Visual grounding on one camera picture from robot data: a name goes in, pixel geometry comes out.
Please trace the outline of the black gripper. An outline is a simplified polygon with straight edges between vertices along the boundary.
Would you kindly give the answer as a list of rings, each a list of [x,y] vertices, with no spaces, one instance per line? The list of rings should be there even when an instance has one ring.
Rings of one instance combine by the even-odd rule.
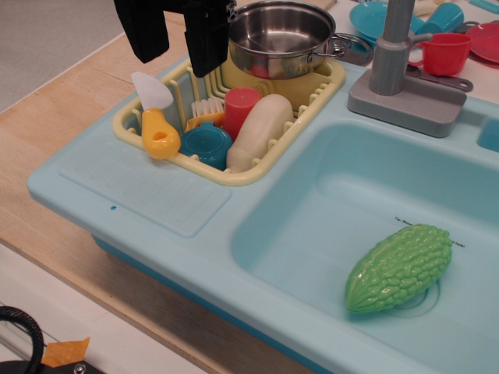
[[[237,1],[114,0],[115,10],[134,55],[148,63],[169,49],[166,12],[184,15],[186,43],[194,75],[206,76],[228,56],[228,21],[237,16]]]

